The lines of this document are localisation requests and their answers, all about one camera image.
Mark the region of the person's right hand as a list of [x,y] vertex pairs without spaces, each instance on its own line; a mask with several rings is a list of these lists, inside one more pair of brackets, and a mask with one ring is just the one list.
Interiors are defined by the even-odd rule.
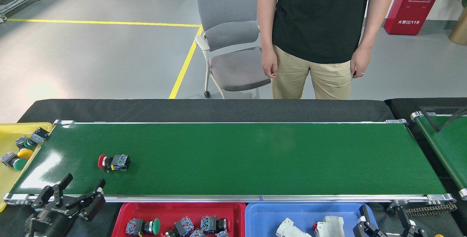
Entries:
[[276,78],[278,72],[278,61],[277,55],[274,51],[273,46],[262,46],[262,57],[261,57],[261,65],[264,71],[265,76],[270,78]]

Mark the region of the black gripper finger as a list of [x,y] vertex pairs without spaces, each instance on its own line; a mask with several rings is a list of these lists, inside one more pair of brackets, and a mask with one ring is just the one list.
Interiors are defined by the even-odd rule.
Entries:
[[352,229],[355,237],[386,237],[381,230],[377,229],[369,220],[369,214],[366,205],[359,208],[360,219],[357,225]]
[[410,220],[404,208],[396,208],[396,214],[404,228],[402,237],[427,237],[427,232],[417,228],[414,221]]

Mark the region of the person's left hand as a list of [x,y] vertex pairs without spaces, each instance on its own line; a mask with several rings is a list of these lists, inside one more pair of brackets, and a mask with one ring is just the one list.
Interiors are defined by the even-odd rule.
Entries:
[[352,58],[350,60],[352,78],[360,78],[365,75],[370,63],[371,48],[372,47],[370,46],[360,45],[352,54]]

